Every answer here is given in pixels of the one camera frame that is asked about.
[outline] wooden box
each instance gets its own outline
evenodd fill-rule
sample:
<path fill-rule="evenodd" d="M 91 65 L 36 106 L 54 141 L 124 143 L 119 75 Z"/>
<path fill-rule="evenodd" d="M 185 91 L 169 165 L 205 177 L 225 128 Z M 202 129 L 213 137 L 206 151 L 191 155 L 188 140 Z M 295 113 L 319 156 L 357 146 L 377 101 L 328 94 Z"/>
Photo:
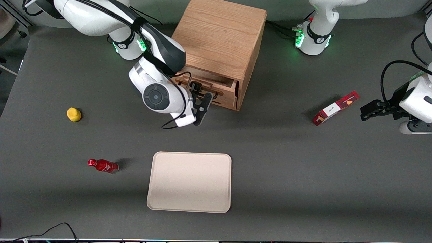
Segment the wooden box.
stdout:
<path fill-rule="evenodd" d="M 257 61 L 267 12 L 223 0 L 191 0 L 172 38 L 186 51 L 192 81 L 217 97 L 212 103 L 240 110 Z M 174 78 L 186 86 L 187 75 Z"/>

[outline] cable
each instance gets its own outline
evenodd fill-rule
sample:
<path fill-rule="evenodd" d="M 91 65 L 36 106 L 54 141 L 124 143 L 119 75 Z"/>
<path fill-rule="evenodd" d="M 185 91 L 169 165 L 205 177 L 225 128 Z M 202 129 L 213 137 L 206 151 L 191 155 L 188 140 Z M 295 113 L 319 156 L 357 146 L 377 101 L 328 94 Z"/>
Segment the cable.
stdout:
<path fill-rule="evenodd" d="M 431 4 L 432 4 L 432 2 L 430 2 L 426 7 L 422 8 L 423 11 L 425 11 L 427 8 L 429 8 L 429 6 L 431 6 Z"/>
<path fill-rule="evenodd" d="M 387 98 L 385 97 L 385 92 L 384 92 L 384 75 L 385 75 L 385 72 L 387 71 L 387 69 L 388 69 L 391 65 L 393 65 L 393 64 L 395 64 L 395 63 L 408 64 L 408 65 L 411 65 L 411 66 L 413 66 L 413 67 L 415 67 L 415 68 L 417 68 L 417 69 L 420 69 L 421 71 L 423 71 L 423 72 L 425 72 L 425 73 L 427 73 L 427 74 L 432 75 L 432 71 L 429 71 L 428 69 L 426 69 L 426 68 L 424 68 L 424 67 L 422 67 L 422 66 L 420 66 L 420 65 L 418 65 L 418 64 L 415 64 L 415 63 L 413 63 L 413 62 L 410 62 L 410 61 L 396 60 L 396 61 L 390 62 L 390 63 L 387 64 L 387 65 L 385 66 L 385 68 L 383 69 L 383 71 L 382 71 L 382 73 L 381 73 L 381 81 L 380 81 L 382 99 L 383 99 L 384 102 L 386 102 L 386 103 L 388 103 L 388 100 L 387 100 Z"/>
<path fill-rule="evenodd" d="M 1 65 L 1 64 L 0 64 L 0 68 L 3 68 L 4 70 L 10 72 L 11 74 L 13 74 L 13 75 L 15 75 L 15 76 L 18 75 L 16 72 L 10 70 L 9 68 L 7 68 L 7 67 L 5 67 L 5 66 L 3 66 L 3 65 Z"/>
<path fill-rule="evenodd" d="M 156 20 L 157 22 L 159 22 L 159 24 L 163 25 L 162 22 L 159 21 L 159 19 L 157 19 L 157 18 L 153 18 L 153 17 L 151 17 L 150 15 L 148 15 L 148 14 L 146 14 L 146 13 L 143 13 L 143 12 L 139 11 L 138 9 L 132 7 L 132 6 L 129 6 L 129 8 L 132 9 L 133 11 L 135 11 L 135 12 L 139 12 L 139 13 L 141 13 L 141 14 L 143 14 L 143 15 L 149 17 L 149 18 L 152 18 L 152 19 Z"/>
<path fill-rule="evenodd" d="M 278 24 L 278 23 L 275 23 L 275 22 L 273 22 L 273 21 L 270 21 L 270 20 L 266 20 L 266 23 L 269 23 L 269 24 L 271 24 L 271 25 L 273 25 L 273 26 L 275 26 L 275 27 L 279 27 L 279 28 L 281 28 L 281 29 L 291 30 L 291 28 L 288 28 L 288 27 L 282 26 L 282 25 L 280 25 L 280 24 Z"/>
<path fill-rule="evenodd" d="M 288 35 L 288 34 L 284 33 L 282 30 L 278 29 L 278 28 L 281 28 L 281 29 L 284 29 L 284 30 L 291 30 L 291 28 L 284 27 L 284 26 L 282 26 L 280 24 L 277 24 L 277 23 L 275 23 L 273 21 L 269 21 L 269 20 L 266 20 L 266 23 L 268 23 L 271 26 L 273 26 L 276 29 L 276 31 L 279 32 L 280 34 L 282 34 L 282 35 L 284 35 L 286 37 L 289 37 L 289 38 L 293 37 L 293 35 Z"/>
<path fill-rule="evenodd" d="M 315 9 L 308 16 L 306 16 L 304 20 L 307 20 L 309 18 L 309 16 L 312 15 L 314 12 L 315 12 Z"/>
<path fill-rule="evenodd" d="M 189 83 L 191 82 L 191 80 L 192 80 L 192 73 L 191 72 L 183 72 L 183 73 L 181 73 L 181 74 L 177 74 L 177 75 L 174 75 L 173 77 L 179 77 L 179 76 L 181 76 L 181 75 L 184 75 L 184 74 L 189 74 L 189 80 L 188 80 L 188 85 L 189 85 Z M 174 119 L 171 119 L 170 121 L 168 121 L 168 122 L 166 122 L 165 124 L 163 124 L 161 127 L 162 127 L 162 129 L 174 129 L 174 128 L 177 128 L 178 126 L 177 125 L 175 125 L 174 127 L 169 127 L 169 128 L 166 128 L 165 126 L 166 125 L 168 125 L 168 124 L 170 124 L 171 122 L 174 122 L 175 120 L 177 120 L 177 119 L 179 119 L 183 114 L 184 114 L 184 112 L 186 111 L 186 105 L 187 105 L 187 103 L 186 103 L 186 98 L 184 97 L 184 94 L 183 94 L 183 92 L 180 90 L 180 88 L 178 87 L 178 85 L 177 84 L 175 84 L 174 83 L 174 81 L 172 81 L 172 79 L 170 78 L 170 77 L 168 77 L 166 74 L 164 74 L 165 75 L 165 77 L 167 77 L 168 79 L 169 79 L 169 81 L 178 89 L 178 91 L 180 92 L 180 94 L 181 94 L 181 96 L 182 96 L 182 98 L 183 98 L 183 104 L 184 104 L 184 106 L 183 106 L 183 111 L 180 113 L 180 115 L 178 115 L 176 118 L 174 118 Z"/>
<path fill-rule="evenodd" d="M 418 56 L 418 54 L 417 54 L 417 52 L 416 52 L 416 50 L 415 50 L 415 48 L 414 48 L 414 43 L 416 42 L 416 40 L 420 37 L 420 36 L 422 36 L 424 33 L 422 32 L 422 33 L 420 33 L 418 36 L 416 36 L 414 39 L 413 39 L 413 41 L 411 42 L 411 50 L 413 51 L 413 53 L 414 53 L 414 56 L 416 56 L 416 58 L 419 60 L 419 61 L 421 61 L 424 65 L 428 65 L 425 61 L 423 61 L 423 59 L 421 59 L 419 56 Z"/>
<path fill-rule="evenodd" d="M 67 226 L 69 227 L 70 231 L 71 231 L 72 234 L 73 234 L 73 238 L 75 239 L 75 243 L 78 243 L 78 238 L 76 237 L 75 232 L 73 231 L 72 227 L 71 227 L 68 223 L 66 223 L 66 222 L 61 223 L 61 224 L 58 224 L 58 225 L 56 225 L 56 226 L 54 226 L 54 227 L 51 227 L 51 228 L 47 229 L 45 232 L 43 232 L 42 234 L 39 234 L 39 235 L 38 235 L 38 234 L 33 234 L 33 235 L 28 235 L 28 236 L 24 236 L 24 237 L 16 238 L 16 239 L 14 239 L 14 240 L 3 240 L 3 241 L 0 241 L 0 242 L 1 242 L 1 243 L 5 243 L 5 242 L 15 242 L 15 241 L 22 240 L 22 239 L 25 239 L 25 238 L 30 238 L 30 237 L 41 237 L 41 236 L 45 235 L 48 231 L 50 231 L 50 230 L 52 230 L 52 229 L 54 229 L 54 228 L 56 228 L 56 227 L 58 227 L 58 226 L 60 226 L 60 225 L 62 225 L 62 224 L 65 224 L 65 225 L 67 225 Z"/>
<path fill-rule="evenodd" d="M 42 10 L 40 10 L 39 12 L 37 12 L 37 13 L 29 13 L 28 11 L 27 11 L 27 7 L 25 6 L 26 5 L 26 2 L 25 2 L 26 0 L 22 0 L 22 4 L 21 4 L 21 8 L 24 10 L 24 12 L 25 13 L 27 13 L 29 16 L 36 16 L 36 15 L 39 15 L 39 14 L 41 14 L 43 11 Z"/>
<path fill-rule="evenodd" d="M 37 0 L 30 0 L 28 3 L 24 5 L 25 8 L 28 8 L 30 5 L 34 4 Z"/>

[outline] open drawer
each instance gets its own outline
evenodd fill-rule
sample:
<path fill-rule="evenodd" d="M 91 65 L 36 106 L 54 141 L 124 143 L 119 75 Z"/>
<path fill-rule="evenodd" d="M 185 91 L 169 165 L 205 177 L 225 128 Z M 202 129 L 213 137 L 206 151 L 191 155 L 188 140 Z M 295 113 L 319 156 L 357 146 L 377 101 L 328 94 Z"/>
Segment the open drawer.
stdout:
<path fill-rule="evenodd" d="M 201 83 L 202 90 L 213 94 L 212 104 L 228 109 L 236 110 L 238 81 L 226 77 L 220 77 L 195 68 L 185 67 L 179 73 L 189 71 L 192 73 L 191 82 Z M 186 87 L 189 74 L 172 78 L 175 83 Z"/>

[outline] beige tray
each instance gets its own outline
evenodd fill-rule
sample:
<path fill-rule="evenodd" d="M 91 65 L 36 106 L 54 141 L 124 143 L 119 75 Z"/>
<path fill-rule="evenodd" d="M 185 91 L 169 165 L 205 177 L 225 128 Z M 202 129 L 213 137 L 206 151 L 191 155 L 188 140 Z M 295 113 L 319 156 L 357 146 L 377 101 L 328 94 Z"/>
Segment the beige tray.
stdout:
<path fill-rule="evenodd" d="M 226 213 L 231 157 L 225 153 L 157 152 L 147 206 L 153 210 Z"/>

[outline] red bottle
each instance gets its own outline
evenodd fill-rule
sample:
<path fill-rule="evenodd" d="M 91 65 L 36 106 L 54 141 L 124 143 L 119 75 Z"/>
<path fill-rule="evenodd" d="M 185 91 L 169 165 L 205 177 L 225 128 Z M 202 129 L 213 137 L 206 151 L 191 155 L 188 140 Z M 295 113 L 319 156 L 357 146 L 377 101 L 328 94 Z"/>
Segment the red bottle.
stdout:
<path fill-rule="evenodd" d="M 98 171 L 107 172 L 110 174 L 115 174 L 118 172 L 118 164 L 109 162 L 108 160 L 94 160 L 91 159 L 88 162 L 88 165 L 96 168 Z"/>

